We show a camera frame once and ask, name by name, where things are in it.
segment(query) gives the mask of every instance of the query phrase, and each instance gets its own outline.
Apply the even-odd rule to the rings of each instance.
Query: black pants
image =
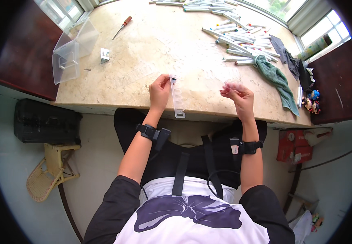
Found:
[[[142,124],[145,116],[145,114],[136,109],[118,108],[115,111],[113,124],[124,153],[126,153],[136,134],[136,125]],[[259,131],[259,138],[264,141],[267,136],[267,123],[265,121],[256,120],[256,124]],[[238,119],[234,120],[233,124],[229,127],[216,132],[212,137],[215,167],[217,170],[229,169],[240,172],[241,155],[234,161],[229,140],[231,137],[242,139],[242,123]],[[166,141],[159,154],[147,163],[141,184],[144,185],[157,178],[175,176],[182,152],[190,154],[185,175],[207,180],[209,174],[203,145],[193,148],[184,148],[170,141]],[[155,154],[156,151],[152,147],[149,158],[153,157]],[[240,176],[238,174],[219,172],[218,177],[223,185],[235,189],[240,185]]]

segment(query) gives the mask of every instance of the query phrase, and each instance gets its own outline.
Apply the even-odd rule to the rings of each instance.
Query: white t-shirt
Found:
[[[149,200],[134,212],[114,243],[269,242],[265,227],[254,223],[241,204],[229,203],[236,189],[222,185],[222,200],[208,189],[207,181],[186,176],[183,195],[170,196],[173,181],[174,177],[159,178],[144,185]]]
[[[83,244],[295,242],[271,189],[252,187],[240,204],[230,204],[235,190],[222,187],[225,200],[214,197],[205,180],[185,177],[183,196],[171,196],[173,177],[156,179],[145,184],[149,200],[142,204],[139,184],[119,175],[89,223]]]
[[[149,181],[144,185],[144,189],[147,194],[147,197],[150,199],[155,196],[171,195],[174,180],[175,180],[174,177],[165,177],[165,178],[158,178],[158,179]],[[216,193],[217,191],[215,190],[213,183],[210,181],[209,184],[211,189]],[[232,203],[234,201],[234,193],[236,192],[236,189],[226,185],[222,185],[222,188],[223,188],[223,200],[225,202]],[[182,196],[193,196],[193,195],[215,197],[215,195],[207,187],[207,180],[185,176]],[[139,200],[141,201],[141,204],[147,200],[143,190],[141,190]]]

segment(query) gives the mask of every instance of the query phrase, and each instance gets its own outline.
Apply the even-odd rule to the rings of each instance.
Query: clear plastic organizer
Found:
[[[176,118],[185,118],[183,96],[181,95],[180,75],[169,75],[173,106]]]
[[[80,76],[79,44],[72,42],[52,55],[54,84],[59,84]]]
[[[52,55],[54,84],[59,84],[80,76],[80,57],[92,53],[99,32],[89,17],[76,23],[69,34],[62,33]]]
[[[95,29],[89,17],[86,17],[81,22],[76,23],[70,29],[68,35],[65,32],[62,33],[53,53],[60,51],[72,42],[76,42],[80,45],[80,57],[89,55],[92,53],[98,37],[99,32]]]

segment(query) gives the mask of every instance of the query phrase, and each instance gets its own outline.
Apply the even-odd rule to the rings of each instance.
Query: small photo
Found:
[[[109,51],[108,49],[101,48],[101,50],[100,50],[100,57],[101,57],[102,59],[110,60],[110,51]]]

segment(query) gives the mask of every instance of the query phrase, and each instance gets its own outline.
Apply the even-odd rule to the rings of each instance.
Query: floor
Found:
[[[161,120],[159,128],[172,131],[170,140],[177,144],[202,144],[201,135],[221,129],[225,124],[206,121]],[[104,193],[116,177],[123,151],[113,126],[113,116],[83,114],[80,125],[82,148],[77,150],[70,164],[81,176],[63,183],[66,198],[81,235],[102,202]],[[279,131],[268,129],[264,143],[264,185],[271,188],[284,206],[294,177],[287,173],[289,165],[276,161]],[[235,199],[240,199],[238,188]]]

